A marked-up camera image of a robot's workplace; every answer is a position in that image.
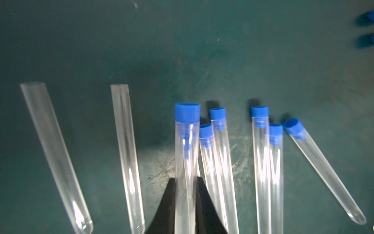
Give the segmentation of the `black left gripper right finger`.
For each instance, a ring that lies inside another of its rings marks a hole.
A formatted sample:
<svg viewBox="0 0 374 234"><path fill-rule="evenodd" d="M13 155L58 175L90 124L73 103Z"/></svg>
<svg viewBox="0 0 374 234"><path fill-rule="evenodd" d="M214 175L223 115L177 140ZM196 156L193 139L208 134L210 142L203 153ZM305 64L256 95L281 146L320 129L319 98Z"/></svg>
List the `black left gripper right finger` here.
<svg viewBox="0 0 374 234"><path fill-rule="evenodd" d="M228 234L201 177L197 177L196 182L196 233Z"/></svg>

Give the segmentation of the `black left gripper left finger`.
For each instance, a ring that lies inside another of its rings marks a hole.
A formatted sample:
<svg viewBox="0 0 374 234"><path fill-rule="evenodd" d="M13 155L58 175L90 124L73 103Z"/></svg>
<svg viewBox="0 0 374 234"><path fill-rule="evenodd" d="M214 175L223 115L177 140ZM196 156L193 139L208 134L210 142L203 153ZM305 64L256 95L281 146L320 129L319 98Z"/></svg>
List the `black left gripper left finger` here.
<svg viewBox="0 0 374 234"><path fill-rule="evenodd" d="M156 214L145 234L174 234L176 180L170 178Z"/></svg>

